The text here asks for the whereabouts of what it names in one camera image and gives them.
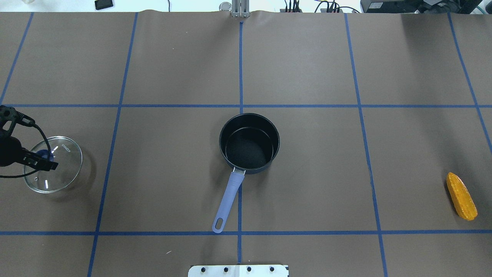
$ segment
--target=blue tape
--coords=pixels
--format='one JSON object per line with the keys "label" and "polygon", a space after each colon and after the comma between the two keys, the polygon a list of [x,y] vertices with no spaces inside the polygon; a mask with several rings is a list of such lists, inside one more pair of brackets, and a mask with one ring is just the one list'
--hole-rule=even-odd
{"label": "blue tape", "polygon": [[379,221],[379,211],[377,208],[376,189],[374,187],[374,178],[372,176],[372,166],[370,163],[369,148],[368,148],[368,142],[367,142],[367,136],[366,136],[366,126],[364,124],[364,115],[362,114],[361,97],[359,94],[359,83],[357,81],[357,73],[355,71],[355,62],[354,62],[354,53],[352,51],[352,41],[350,39],[350,28],[348,25],[347,14],[345,13],[343,15],[345,17],[345,28],[347,30],[348,49],[349,49],[349,53],[350,53],[350,62],[352,64],[352,74],[354,77],[355,94],[357,96],[357,105],[359,106],[359,118],[361,121],[362,138],[364,140],[364,149],[366,151],[366,162],[367,162],[368,169],[369,169],[370,186],[371,186],[371,190],[372,190],[372,204],[374,206],[374,216],[376,217],[376,226],[377,226],[377,230],[379,232],[378,238],[379,238],[379,250],[381,252],[381,262],[383,265],[384,277],[388,277],[388,269],[386,267],[386,255],[384,253],[383,236],[381,235],[381,223]]}
{"label": "blue tape", "polygon": [[239,113],[243,113],[243,21],[239,23]]}
{"label": "blue tape", "polygon": [[[358,108],[358,104],[5,104],[12,107],[123,108]],[[476,105],[361,104],[362,108],[476,108]],[[479,105],[491,108],[492,105]]]}
{"label": "blue tape", "polygon": [[[239,23],[239,113],[243,113],[243,21]],[[243,238],[241,231],[243,229],[243,185],[238,189],[238,263],[242,259]]]}
{"label": "blue tape", "polygon": [[468,71],[466,70],[466,66],[464,65],[463,57],[461,56],[460,46],[458,45],[458,39],[456,38],[455,27],[453,26],[453,20],[451,19],[451,14],[448,13],[449,27],[451,28],[451,33],[453,34],[453,39],[455,41],[456,51],[458,53],[458,58],[461,62],[461,67],[463,68],[464,76],[466,77],[466,82],[468,83],[468,87],[470,88],[471,97],[473,98],[473,102],[475,103],[475,107],[477,109],[478,117],[480,119],[480,124],[482,124],[482,129],[484,130],[485,138],[487,140],[487,144],[489,145],[489,151],[492,153],[492,143],[489,137],[489,132],[487,132],[487,127],[485,126],[484,119],[482,117],[482,113],[480,111],[480,107],[478,106],[477,97],[475,96],[475,92],[473,91],[473,86],[471,85],[470,76],[468,76]]}
{"label": "blue tape", "polygon": [[111,162],[113,160],[113,151],[115,149],[116,134],[118,132],[118,124],[120,122],[120,114],[121,114],[121,109],[122,109],[122,104],[123,104],[124,90],[125,90],[125,86],[126,86],[126,77],[128,75],[128,67],[130,66],[131,50],[133,47],[133,40],[135,38],[135,29],[137,27],[137,19],[138,19],[138,12],[135,13],[135,18],[133,19],[133,28],[131,31],[130,46],[128,48],[128,56],[126,58],[126,66],[125,66],[124,75],[123,75],[122,90],[120,93],[120,102],[119,102],[119,106],[118,106],[118,112],[116,113],[115,127],[113,130],[113,138],[111,139],[111,148],[109,150],[108,165],[106,167],[106,175],[104,177],[104,185],[102,188],[101,202],[99,204],[99,213],[97,215],[97,223],[96,223],[96,228],[95,228],[94,241],[92,243],[91,259],[89,261],[89,269],[87,271],[87,277],[91,277],[92,267],[94,266],[95,251],[97,248],[97,239],[99,236],[98,233],[99,233],[99,228],[101,226],[101,218],[102,218],[102,211],[104,208],[104,201],[106,199],[106,189],[108,187],[109,172],[111,170]]}
{"label": "blue tape", "polygon": [[7,93],[8,84],[10,83],[10,79],[14,72],[15,65],[17,64],[17,60],[19,59],[19,54],[21,53],[22,46],[24,45],[24,41],[26,40],[26,36],[28,35],[29,27],[31,26],[32,18],[34,17],[34,13],[32,12],[29,16],[28,24],[26,25],[26,29],[24,30],[24,34],[22,35],[21,43],[19,44],[19,48],[17,48],[17,53],[15,54],[14,61],[12,62],[12,67],[10,67],[10,71],[8,73],[7,80],[5,81],[5,86],[3,87],[3,91],[0,96],[0,105],[3,102],[3,98]]}
{"label": "blue tape", "polygon": [[[77,231],[0,231],[0,236],[94,236],[96,232],[77,232]],[[100,231],[98,236],[117,237],[117,236],[353,236],[353,235],[432,235],[432,234],[492,234],[489,229],[471,230],[362,230],[362,231],[224,231],[216,234],[212,231]]]}

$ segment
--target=handle hole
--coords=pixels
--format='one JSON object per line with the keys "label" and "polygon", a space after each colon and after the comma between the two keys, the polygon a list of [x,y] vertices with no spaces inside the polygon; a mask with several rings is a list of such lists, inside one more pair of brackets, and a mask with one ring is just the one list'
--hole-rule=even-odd
{"label": "handle hole", "polygon": [[224,220],[223,220],[221,217],[219,217],[219,218],[217,219],[217,223],[215,224],[215,228],[216,228],[217,230],[219,230],[219,229],[222,227],[222,222],[223,222],[223,221],[224,221]]}

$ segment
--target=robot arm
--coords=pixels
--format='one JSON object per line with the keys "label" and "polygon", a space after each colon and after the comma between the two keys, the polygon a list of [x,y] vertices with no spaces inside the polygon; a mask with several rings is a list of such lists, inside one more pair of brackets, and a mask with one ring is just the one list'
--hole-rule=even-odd
{"label": "robot arm", "polygon": [[[4,127],[8,122],[10,122],[10,126],[8,127],[8,130],[5,130]],[[17,124],[38,129],[48,147],[47,153],[51,153],[51,148],[48,140],[46,139],[46,136],[44,135],[40,127],[36,125],[34,119],[21,112],[16,111],[13,107],[0,105],[0,167],[6,167],[13,163],[19,163],[35,169],[35,171],[28,174],[32,174],[39,170],[55,170],[58,166],[58,163],[50,161],[47,155],[46,157],[44,157],[40,153],[28,151],[27,149],[22,147],[18,139],[12,137],[12,132],[14,131],[14,128]],[[21,176],[24,175],[0,177],[8,178]]]}

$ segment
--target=saucepan handle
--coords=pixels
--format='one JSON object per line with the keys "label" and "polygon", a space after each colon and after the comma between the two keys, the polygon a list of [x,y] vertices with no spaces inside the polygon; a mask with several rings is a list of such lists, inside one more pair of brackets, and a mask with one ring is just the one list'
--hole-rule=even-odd
{"label": "saucepan handle", "polygon": [[[244,172],[231,172],[231,175],[229,176],[229,182],[227,182],[227,187],[225,188],[224,196],[222,197],[222,201],[220,202],[217,215],[215,216],[215,220],[212,225],[212,230],[215,233],[221,233],[222,230],[224,230],[225,222],[227,221],[227,217],[229,216],[229,212],[231,211],[232,203],[234,202],[236,193],[238,192],[239,186],[243,182],[244,178]],[[220,219],[222,219],[222,223],[220,226],[217,226],[217,222]]]}

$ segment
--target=metal bracket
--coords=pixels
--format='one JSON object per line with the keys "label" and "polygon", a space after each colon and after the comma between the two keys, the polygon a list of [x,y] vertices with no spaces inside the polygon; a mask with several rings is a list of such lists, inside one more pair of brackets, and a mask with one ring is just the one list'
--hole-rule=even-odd
{"label": "metal bracket", "polygon": [[232,0],[232,17],[249,17],[249,0]]}
{"label": "metal bracket", "polygon": [[192,266],[188,277],[289,277],[288,265]]}

